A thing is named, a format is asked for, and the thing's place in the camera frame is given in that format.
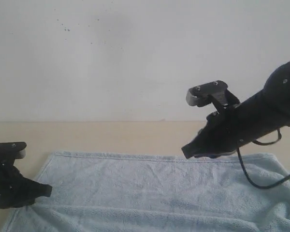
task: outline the light blue towel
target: light blue towel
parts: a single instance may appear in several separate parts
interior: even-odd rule
[[[274,155],[244,162],[261,185],[287,175]],[[236,156],[58,152],[36,180],[51,198],[13,210],[2,232],[290,232],[290,181],[254,188]]]

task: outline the beige tabletop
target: beige tabletop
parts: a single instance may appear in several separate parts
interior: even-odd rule
[[[0,123],[0,142],[25,141],[27,155],[15,162],[27,178],[33,178],[48,155],[56,150],[183,156],[180,148],[204,126],[203,122],[96,122],[96,123]],[[290,170],[290,128],[282,129],[276,145],[249,144],[243,154],[274,153]],[[262,141],[276,139],[270,134]],[[0,228],[9,210],[0,210]]]

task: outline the white wall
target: white wall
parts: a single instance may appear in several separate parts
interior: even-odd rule
[[[204,120],[289,60],[290,0],[0,0],[0,121]]]

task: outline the towel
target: towel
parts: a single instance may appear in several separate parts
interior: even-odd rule
[[[257,184],[287,175],[274,155],[243,160]],[[236,156],[56,152],[35,180],[52,196],[14,209],[2,232],[290,232],[290,181],[257,189]]]

